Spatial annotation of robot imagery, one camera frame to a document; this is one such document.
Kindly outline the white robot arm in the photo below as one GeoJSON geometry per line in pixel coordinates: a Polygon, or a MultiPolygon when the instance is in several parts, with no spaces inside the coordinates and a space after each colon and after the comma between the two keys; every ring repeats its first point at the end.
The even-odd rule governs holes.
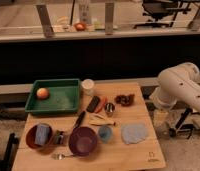
{"type": "Polygon", "coordinates": [[[170,110],[180,100],[200,112],[200,85],[196,82],[199,76],[199,68],[191,62],[164,69],[150,99],[157,109],[170,110]]]}

